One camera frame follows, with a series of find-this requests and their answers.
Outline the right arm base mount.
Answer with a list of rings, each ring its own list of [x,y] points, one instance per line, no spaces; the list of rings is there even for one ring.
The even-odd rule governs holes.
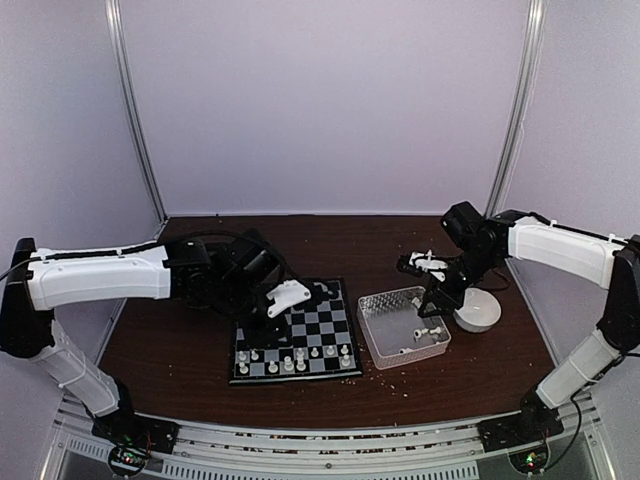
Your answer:
[[[516,413],[477,424],[485,453],[508,450],[511,466],[519,473],[542,473],[551,464],[548,440],[564,432],[558,408],[547,407],[529,392]]]

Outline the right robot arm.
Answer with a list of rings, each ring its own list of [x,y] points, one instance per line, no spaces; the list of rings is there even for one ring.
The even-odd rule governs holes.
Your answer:
[[[595,325],[583,329],[585,339],[522,399],[512,423],[519,440],[535,440],[561,405],[638,353],[638,235],[597,234],[520,210],[485,216],[467,201],[453,205],[440,225],[458,254],[414,252],[407,260],[414,274],[433,278],[420,307],[423,317],[460,311],[469,290],[504,263],[528,297],[540,294],[571,317],[604,303]]]

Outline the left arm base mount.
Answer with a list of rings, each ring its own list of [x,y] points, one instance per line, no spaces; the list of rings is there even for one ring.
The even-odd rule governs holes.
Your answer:
[[[107,415],[97,416],[88,407],[85,411],[93,423],[91,433],[112,444],[106,462],[119,477],[140,474],[154,453],[174,451],[179,425],[137,414],[129,398],[121,398],[117,409]]]

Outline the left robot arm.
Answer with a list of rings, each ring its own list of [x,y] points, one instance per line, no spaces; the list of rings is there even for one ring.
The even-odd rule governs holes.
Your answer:
[[[37,248],[23,238],[1,278],[2,352],[44,368],[83,403],[100,430],[123,444],[144,433],[128,390],[73,344],[55,308],[119,298],[178,299],[211,308],[269,344],[284,335],[283,312],[311,297],[255,229],[81,251]]]

